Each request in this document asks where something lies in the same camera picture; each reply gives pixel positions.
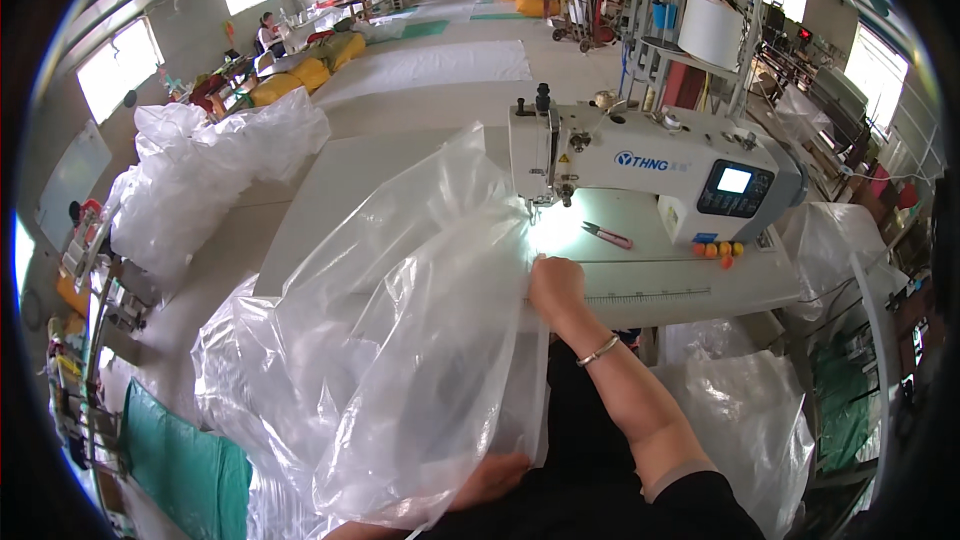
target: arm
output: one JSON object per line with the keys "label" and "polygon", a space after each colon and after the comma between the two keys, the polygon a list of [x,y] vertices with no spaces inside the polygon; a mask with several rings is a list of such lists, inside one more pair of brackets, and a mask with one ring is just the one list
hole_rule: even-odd
{"label": "arm", "polygon": [[[550,328],[583,359],[613,332],[597,321],[584,300],[584,272],[566,258],[534,262],[529,297]],[[586,366],[606,412],[630,443],[644,488],[691,461],[710,462],[664,385],[623,342]]]}

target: woman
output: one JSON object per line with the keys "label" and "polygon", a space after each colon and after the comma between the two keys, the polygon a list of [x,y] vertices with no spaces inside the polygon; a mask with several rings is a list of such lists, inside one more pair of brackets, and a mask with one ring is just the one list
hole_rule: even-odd
{"label": "woman", "polygon": [[273,57],[277,59],[287,54],[286,48],[283,47],[283,39],[274,25],[274,14],[270,11],[264,13],[263,17],[260,18],[260,28],[256,30],[256,42],[260,43],[259,48],[262,49],[257,54],[270,51],[273,53]]}
{"label": "woman", "polygon": [[[666,388],[584,300],[584,271],[539,258],[530,301],[561,341],[550,346],[546,462],[488,454],[437,525],[448,538],[740,538],[762,540],[726,477]],[[409,532],[347,522],[327,540]]]}

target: bangle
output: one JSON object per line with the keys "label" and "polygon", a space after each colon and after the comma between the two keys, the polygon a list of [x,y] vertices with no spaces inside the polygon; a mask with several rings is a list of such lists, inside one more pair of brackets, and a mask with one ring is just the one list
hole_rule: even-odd
{"label": "bangle", "polygon": [[597,349],[595,353],[588,354],[587,356],[578,360],[577,366],[586,367],[587,365],[593,363],[597,359],[600,359],[600,357],[602,357],[604,353],[614,348],[614,345],[617,344],[619,340],[620,340],[620,336],[617,334],[614,334],[613,337],[607,340],[606,344],[604,344],[599,349]]}

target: display screen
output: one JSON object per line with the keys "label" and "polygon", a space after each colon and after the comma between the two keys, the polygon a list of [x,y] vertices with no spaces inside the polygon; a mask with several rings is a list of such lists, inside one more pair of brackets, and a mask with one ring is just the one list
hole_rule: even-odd
{"label": "display screen", "polygon": [[720,181],[717,182],[717,190],[742,195],[743,191],[747,190],[751,177],[753,177],[753,174],[748,171],[727,167],[720,176]]}

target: forearm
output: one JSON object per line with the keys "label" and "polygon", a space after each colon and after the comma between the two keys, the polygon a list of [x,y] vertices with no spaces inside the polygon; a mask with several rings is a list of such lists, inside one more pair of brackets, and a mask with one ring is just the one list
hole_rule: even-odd
{"label": "forearm", "polygon": [[402,540],[409,535],[405,529],[350,521],[327,534],[326,540]]}
{"label": "forearm", "polygon": [[[555,331],[579,359],[613,335],[586,306],[570,312],[558,327]],[[617,342],[585,368],[610,419],[630,443],[644,486],[683,462],[708,460],[677,402],[625,344]]]}

